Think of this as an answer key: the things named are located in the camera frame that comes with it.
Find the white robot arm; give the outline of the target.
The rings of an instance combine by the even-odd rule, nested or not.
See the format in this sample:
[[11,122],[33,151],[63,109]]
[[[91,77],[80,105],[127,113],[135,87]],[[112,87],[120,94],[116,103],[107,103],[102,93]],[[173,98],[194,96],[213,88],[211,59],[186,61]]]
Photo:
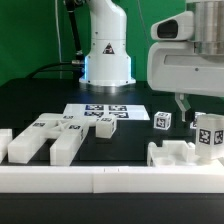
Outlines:
[[[117,90],[132,85],[131,58],[126,53],[127,17],[112,0],[64,0],[83,65],[79,82]],[[86,4],[91,16],[91,50],[84,55],[74,23],[76,8]],[[185,11],[151,27],[155,43],[147,61],[151,89],[173,92],[190,119],[189,94],[224,97],[224,0],[185,0]]]

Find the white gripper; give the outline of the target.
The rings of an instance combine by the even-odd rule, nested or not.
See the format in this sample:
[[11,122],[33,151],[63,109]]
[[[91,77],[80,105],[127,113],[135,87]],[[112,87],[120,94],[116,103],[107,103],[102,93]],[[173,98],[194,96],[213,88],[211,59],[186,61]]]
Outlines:
[[148,53],[147,81],[153,90],[176,93],[182,121],[188,122],[187,94],[224,97],[224,56],[195,54],[189,42],[157,42]]

